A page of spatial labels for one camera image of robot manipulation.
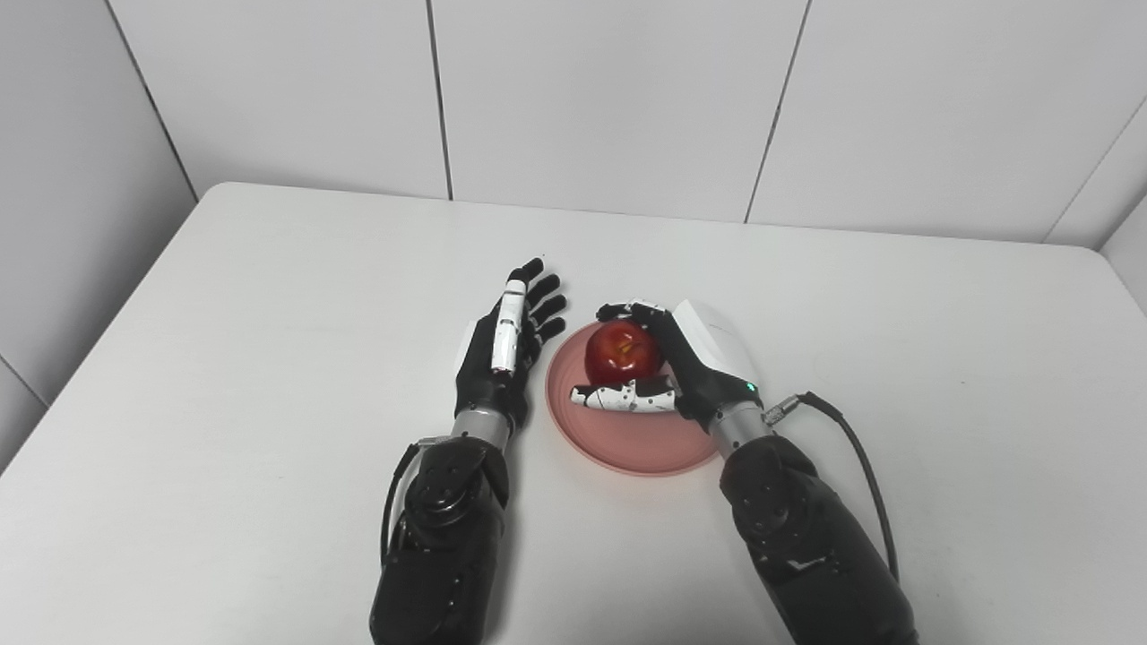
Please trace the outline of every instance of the silver metal cylinder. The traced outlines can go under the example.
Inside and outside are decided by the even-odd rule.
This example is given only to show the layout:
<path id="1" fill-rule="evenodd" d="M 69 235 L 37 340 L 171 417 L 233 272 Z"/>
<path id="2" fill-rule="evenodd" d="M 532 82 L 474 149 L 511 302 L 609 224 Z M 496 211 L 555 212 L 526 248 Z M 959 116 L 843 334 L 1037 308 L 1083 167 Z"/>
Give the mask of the silver metal cylinder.
<path id="1" fill-rule="evenodd" d="M 709 422 L 709 436 L 717 442 L 717 451 L 724 459 L 750 441 L 770 434 L 765 411 L 749 401 L 721 406 Z"/>
<path id="2" fill-rule="evenodd" d="M 454 429 L 450 432 L 452 437 L 481 438 L 502 452 L 506 452 L 509 435 L 509 420 L 506 415 L 487 407 L 459 412 L 458 417 L 454 417 Z"/>

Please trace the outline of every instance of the black robotic finger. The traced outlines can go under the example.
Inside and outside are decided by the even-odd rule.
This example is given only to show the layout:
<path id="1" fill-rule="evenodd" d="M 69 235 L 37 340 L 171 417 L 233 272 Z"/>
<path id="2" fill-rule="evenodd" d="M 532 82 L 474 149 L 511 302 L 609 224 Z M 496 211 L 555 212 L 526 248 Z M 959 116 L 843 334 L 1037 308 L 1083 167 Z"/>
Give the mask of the black robotic finger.
<path id="1" fill-rule="evenodd" d="M 626 304 L 603 304 L 598 309 L 598 320 L 601 322 L 629 317 L 630 308 Z"/>
<path id="2" fill-rule="evenodd" d="M 538 275 L 541 275 L 541 271 L 544 269 L 545 265 L 543 264 L 541 258 L 536 257 L 530 262 L 523 264 L 522 266 L 518 266 L 514 271 L 510 271 L 509 278 L 507 278 L 507 280 L 521 280 L 526 285 L 529 285 L 531 280 L 533 280 Z"/>
<path id="3" fill-rule="evenodd" d="M 545 325 L 546 320 L 549 320 L 553 314 L 563 309 L 565 309 L 565 296 L 556 295 L 539 304 L 533 311 L 531 311 L 530 318 L 532 318 L 537 325 Z"/>
<path id="4" fill-rule="evenodd" d="M 554 318 L 538 328 L 538 337 L 543 343 L 565 331 L 565 319 Z"/>
<path id="5" fill-rule="evenodd" d="M 557 287 L 561 285 L 562 280 L 555 273 L 551 273 L 541 280 L 538 280 L 538 283 L 525 294 L 526 306 L 533 308 L 536 304 L 541 302 L 543 298 L 557 290 Z"/>
<path id="6" fill-rule="evenodd" d="M 521 362 L 525 365 L 526 370 L 538 362 L 538 357 L 541 356 L 541 345 L 564 331 L 564 318 L 554 318 L 540 328 L 535 327 L 529 320 L 525 321 L 525 325 L 522 327 L 522 344 L 520 347 L 522 348 Z"/>

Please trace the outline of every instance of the pink plate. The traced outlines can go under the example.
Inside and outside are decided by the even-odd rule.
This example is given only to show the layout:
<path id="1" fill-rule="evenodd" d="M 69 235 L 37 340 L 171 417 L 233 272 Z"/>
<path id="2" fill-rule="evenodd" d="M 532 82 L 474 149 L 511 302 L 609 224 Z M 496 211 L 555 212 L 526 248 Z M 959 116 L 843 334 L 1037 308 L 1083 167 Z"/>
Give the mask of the pink plate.
<path id="1" fill-rule="evenodd" d="M 678 414 L 604 412 L 570 401 L 574 386 L 590 382 L 585 345 L 600 326 L 587 325 L 565 339 L 546 374 L 549 415 L 565 438 L 598 464 L 631 475 L 676 475 L 711 459 L 717 448 L 709 435 Z"/>

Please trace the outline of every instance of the robotic hand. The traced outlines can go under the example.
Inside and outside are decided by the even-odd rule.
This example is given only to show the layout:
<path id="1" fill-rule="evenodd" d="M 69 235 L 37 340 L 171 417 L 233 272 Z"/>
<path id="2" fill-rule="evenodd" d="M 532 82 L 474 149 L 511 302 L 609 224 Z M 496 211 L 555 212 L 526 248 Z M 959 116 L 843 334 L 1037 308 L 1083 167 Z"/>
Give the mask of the robotic hand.
<path id="1" fill-rule="evenodd" d="M 557 275 L 529 288 L 535 258 L 515 269 L 493 310 L 473 325 L 454 380 L 450 437 L 412 444 L 399 463 L 383 513 L 382 577 L 370 611 L 379 645 L 468 645 L 482 640 L 509 499 L 504 452 L 529 412 L 525 383 L 541 345 L 565 328 Z M 395 491 L 427 445 L 390 531 Z"/>
<path id="2" fill-rule="evenodd" d="M 812 393 L 766 411 L 756 373 L 733 327 L 689 301 L 673 312 L 631 301 L 607 304 L 599 320 L 629 318 L 657 341 L 673 370 L 673 404 L 717 443 L 720 489 L 754 567 L 798 645 L 915 645 L 912 608 L 900 591 L 883 503 L 867 458 L 835 407 Z M 799 403 L 845 429 L 865 466 L 889 566 L 817 468 L 771 426 Z"/>

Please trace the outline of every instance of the cable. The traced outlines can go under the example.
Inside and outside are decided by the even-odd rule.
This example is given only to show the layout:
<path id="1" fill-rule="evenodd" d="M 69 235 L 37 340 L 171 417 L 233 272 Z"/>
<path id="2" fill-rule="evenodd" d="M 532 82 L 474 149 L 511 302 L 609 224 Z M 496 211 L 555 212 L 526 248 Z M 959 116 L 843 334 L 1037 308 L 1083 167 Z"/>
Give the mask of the cable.
<path id="1" fill-rule="evenodd" d="M 856 450 L 857 459 L 860 460 L 860 467 L 864 469 L 864 479 L 868 481 L 868 491 L 872 492 L 872 502 L 876 506 L 876 518 L 880 520 L 880 531 L 884 535 L 884 552 L 888 554 L 888 570 L 892 574 L 892 578 L 899 582 L 900 565 L 896 559 L 896 544 L 892 543 L 892 526 L 888 521 L 888 510 L 884 508 L 884 497 L 880 495 L 880 485 L 876 484 L 876 474 L 872 471 L 872 464 L 868 461 L 868 454 L 865 453 L 864 446 L 860 445 L 860 437 L 857 436 L 852 426 L 844 420 L 844 414 L 832 403 L 828 403 L 811 391 L 796 395 L 796 397 L 801 403 L 816 407 L 826 417 L 836 421 L 836 423 L 841 426 L 841 429 L 844 430 L 844 435 L 849 437 L 849 442 L 852 443 L 852 449 Z"/>
<path id="2" fill-rule="evenodd" d="M 387 491 L 387 507 L 382 511 L 382 538 L 380 539 L 380 552 L 382 553 L 383 565 L 385 565 L 387 552 L 389 551 L 388 542 L 390 541 L 390 511 L 395 506 L 395 494 L 398 491 L 398 482 L 403 481 L 403 476 L 406 475 L 406 471 L 411 467 L 411 463 L 414 461 L 414 457 L 418 456 L 421 446 L 416 443 L 412 443 L 406 448 L 406 452 L 403 458 L 398 460 L 398 466 L 395 467 L 395 477 L 390 480 L 390 490 Z"/>

